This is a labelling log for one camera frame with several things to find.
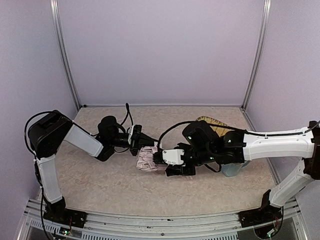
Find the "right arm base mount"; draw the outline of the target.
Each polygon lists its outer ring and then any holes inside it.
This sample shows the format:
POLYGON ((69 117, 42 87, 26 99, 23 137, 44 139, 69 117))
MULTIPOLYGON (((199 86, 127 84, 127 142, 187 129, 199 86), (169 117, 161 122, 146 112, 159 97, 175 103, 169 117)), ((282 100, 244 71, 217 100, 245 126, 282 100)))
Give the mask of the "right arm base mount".
POLYGON ((260 210, 259 208, 245 210, 238 213, 242 228, 261 225, 264 223, 281 219, 283 216, 281 208, 260 210))

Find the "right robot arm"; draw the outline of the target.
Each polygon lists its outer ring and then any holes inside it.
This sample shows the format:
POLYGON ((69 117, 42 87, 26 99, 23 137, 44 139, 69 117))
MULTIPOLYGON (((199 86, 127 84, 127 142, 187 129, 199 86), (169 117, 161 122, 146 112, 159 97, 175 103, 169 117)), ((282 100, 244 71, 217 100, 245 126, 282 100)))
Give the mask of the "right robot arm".
POLYGON ((263 158, 300 157, 295 169, 277 186, 267 190, 261 206, 239 212, 241 226, 250 227, 283 217, 285 203, 313 181, 320 179, 320 127, 310 121, 307 127, 291 131, 254 132, 226 126, 219 136, 214 124, 204 120, 185 121, 182 135, 187 143, 174 149, 157 145, 156 164, 167 165, 167 176, 193 176, 196 167, 216 162, 218 165, 244 164, 263 158))

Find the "pink and black folding umbrella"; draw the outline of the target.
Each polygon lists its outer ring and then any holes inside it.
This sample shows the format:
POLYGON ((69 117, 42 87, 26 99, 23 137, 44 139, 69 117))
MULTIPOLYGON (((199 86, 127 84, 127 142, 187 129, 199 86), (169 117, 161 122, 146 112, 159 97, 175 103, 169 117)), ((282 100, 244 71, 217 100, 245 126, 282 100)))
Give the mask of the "pink and black folding umbrella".
MULTIPOLYGON (((169 150, 162 149, 162 144, 160 144, 160 151, 169 150)), ((151 172, 161 172, 166 175, 166 168, 168 165, 166 164, 156 164, 153 161, 153 154, 158 152, 158 144, 154 144, 154 146, 144 146, 142 147, 137 155, 137 164, 136 168, 143 172, 151 173, 151 172)))

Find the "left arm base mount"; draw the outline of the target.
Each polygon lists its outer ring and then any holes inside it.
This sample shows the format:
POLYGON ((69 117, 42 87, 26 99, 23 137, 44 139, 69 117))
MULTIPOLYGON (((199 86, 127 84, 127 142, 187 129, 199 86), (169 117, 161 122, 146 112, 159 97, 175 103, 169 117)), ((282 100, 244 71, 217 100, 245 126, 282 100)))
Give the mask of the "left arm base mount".
POLYGON ((49 211, 45 211, 43 218, 54 223, 83 229, 87 220, 87 215, 88 214, 84 211, 66 208, 60 215, 54 215, 49 211))

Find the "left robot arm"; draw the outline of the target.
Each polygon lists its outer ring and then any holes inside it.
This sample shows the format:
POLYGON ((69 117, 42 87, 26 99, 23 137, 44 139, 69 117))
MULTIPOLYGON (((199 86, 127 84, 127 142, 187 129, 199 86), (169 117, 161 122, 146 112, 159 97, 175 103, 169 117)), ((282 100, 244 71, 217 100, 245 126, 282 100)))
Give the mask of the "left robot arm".
POLYGON ((92 134, 58 110, 41 112, 42 118, 25 125, 24 140, 34 156, 37 180, 46 203, 44 217, 56 222, 70 219, 57 178, 55 158, 62 142, 86 152, 101 162, 107 161, 116 148, 129 150, 137 156, 143 147, 153 147, 156 139, 144 134, 142 126, 132 124, 128 129, 113 115, 105 116, 92 134))

